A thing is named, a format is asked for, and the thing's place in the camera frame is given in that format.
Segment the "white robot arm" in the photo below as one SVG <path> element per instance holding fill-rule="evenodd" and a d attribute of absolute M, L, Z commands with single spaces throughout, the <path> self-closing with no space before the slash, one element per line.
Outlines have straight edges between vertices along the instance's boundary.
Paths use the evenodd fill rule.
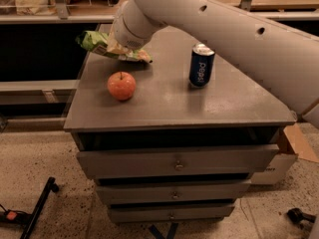
<path fill-rule="evenodd" d="M 215 0 L 129 0 L 109 49 L 126 53 L 173 26 L 191 35 L 319 127 L 319 39 Z"/>

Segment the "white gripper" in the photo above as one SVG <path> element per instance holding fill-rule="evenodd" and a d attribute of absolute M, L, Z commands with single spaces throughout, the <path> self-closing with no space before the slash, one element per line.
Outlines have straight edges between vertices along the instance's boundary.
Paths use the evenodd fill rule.
<path fill-rule="evenodd" d="M 125 2 L 115 15 L 108 37 L 107 51 L 113 54 L 128 54 L 147 44 L 153 34 L 166 27 L 146 16 L 135 0 Z"/>

